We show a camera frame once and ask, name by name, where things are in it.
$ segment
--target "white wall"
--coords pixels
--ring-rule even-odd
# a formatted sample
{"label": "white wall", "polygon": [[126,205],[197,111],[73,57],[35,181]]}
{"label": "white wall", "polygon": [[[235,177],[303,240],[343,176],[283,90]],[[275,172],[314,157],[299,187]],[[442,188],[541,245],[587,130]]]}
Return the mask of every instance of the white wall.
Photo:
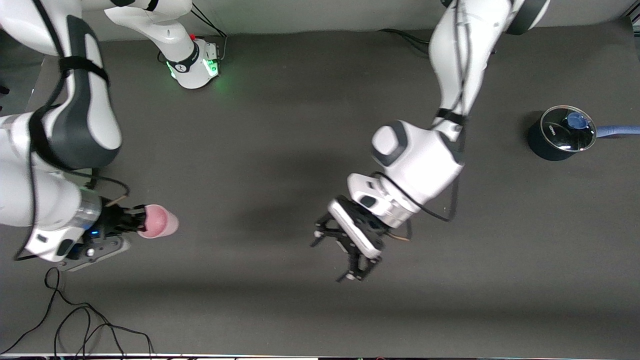
{"label": "white wall", "polygon": [[[194,0],[223,31],[231,34],[381,28],[431,29],[444,12],[439,0]],[[551,0],[541,26],[588,25],[615,19],[634,0]],[[114,25],[102,12],[85,14],[100,40],[144,38]],[[180,22],[190,33],[212,30],[187,14]]]}

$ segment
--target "pink cup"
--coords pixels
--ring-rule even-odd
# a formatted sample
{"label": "pink cup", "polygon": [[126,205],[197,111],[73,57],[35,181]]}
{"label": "pink cup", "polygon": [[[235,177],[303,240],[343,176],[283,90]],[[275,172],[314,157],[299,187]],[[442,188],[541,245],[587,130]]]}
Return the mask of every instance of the pink cup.
{"label": "pink cup", "polygon": [[174,214],[160,205],[151,204],[145,206],[145,213],[147,214],[147,218],[145,219],[145,228],[147,230],[138,231],[138,235],[145,239],[155,239],[171,235],[175,233],[180,224]]}

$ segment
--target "gray tabletop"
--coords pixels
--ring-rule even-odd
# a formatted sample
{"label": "gray tabletop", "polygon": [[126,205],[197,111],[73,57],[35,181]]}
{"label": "gray tabletop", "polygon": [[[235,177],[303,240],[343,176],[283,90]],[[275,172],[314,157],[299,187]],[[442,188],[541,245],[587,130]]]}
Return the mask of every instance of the gray tabletop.
{"label": "gray tabletop", "polygon": [[[334,283],[346,257],[330,241],[308,247],[313,223],[347,175],[378,170],[380,125],[431,122],[429,60],[386,33],[233,36],[227,49],[220,78],[185,90],[151,42],[102,44],[124,135],[105,174],[131,185],[125,204],[160,203],[180,229],[67,274],[72,300],[149,333],[158,352],[640,356],[640,139],[600,139],[562,162],[524,142],[531,114],[557,104],[640,124],[627,20],[500,40],[471,113],[457,219],[415,216],[413,241],[387,241],[363,283]],[[444,211],[447,195],[430,205]],[[49,265],[10,262],[24,230],[1,230],[4,347],[41,317]],[[16,351],[50,352],[68,311],[56,303]],[[69,350],[83,329],[82,316],[65,328]],[[123,346],[146,351],[134,336]],[[116,349],[103,336],[95,350]]]}

